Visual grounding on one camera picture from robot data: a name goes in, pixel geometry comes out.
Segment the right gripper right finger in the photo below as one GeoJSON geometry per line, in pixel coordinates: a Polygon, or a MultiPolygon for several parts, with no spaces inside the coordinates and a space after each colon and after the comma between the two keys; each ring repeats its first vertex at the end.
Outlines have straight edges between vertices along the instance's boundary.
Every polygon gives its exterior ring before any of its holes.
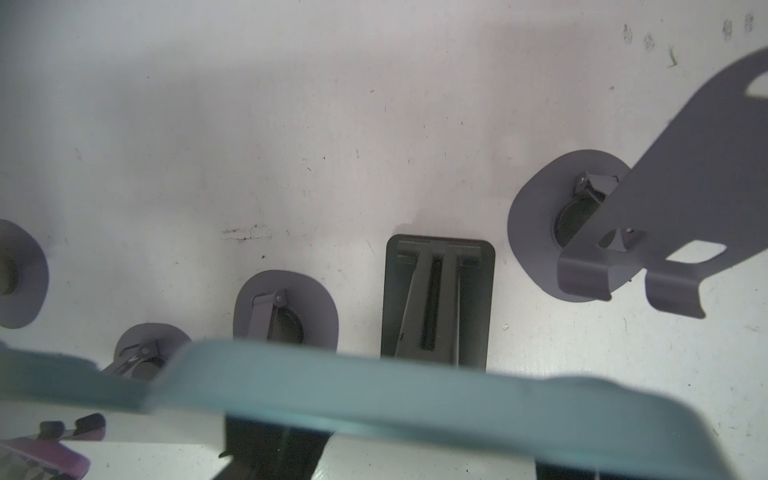
{"type": "Polygon", "coordinates": [[[596,470],[574,469],[543,461],[535,461],[537,480],[631,480],[630,477],[596,470]]]}

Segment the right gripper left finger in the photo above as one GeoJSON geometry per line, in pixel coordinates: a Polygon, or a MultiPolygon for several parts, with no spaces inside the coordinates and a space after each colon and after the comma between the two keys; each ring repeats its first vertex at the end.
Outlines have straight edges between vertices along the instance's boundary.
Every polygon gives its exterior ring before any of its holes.
{"type": "Polygon", "coordinates": [[[225,448],[231,462],[215,480],[313,477],[332,433],[225,417],[225,448]]]}

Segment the phone with teal case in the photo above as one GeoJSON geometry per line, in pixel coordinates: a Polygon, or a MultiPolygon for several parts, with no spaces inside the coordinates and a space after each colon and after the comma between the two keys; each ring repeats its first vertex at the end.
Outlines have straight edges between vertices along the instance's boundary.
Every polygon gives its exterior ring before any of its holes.
{"type": "Polygon", "coordinates": [[[370,438],[528,455],[651,479],[729,479],[700,416],[597,378],[520,378],[243,340],[183,346],[150,382],[3,347],[1,396],[132,414],[228,415],[370,438]]]}

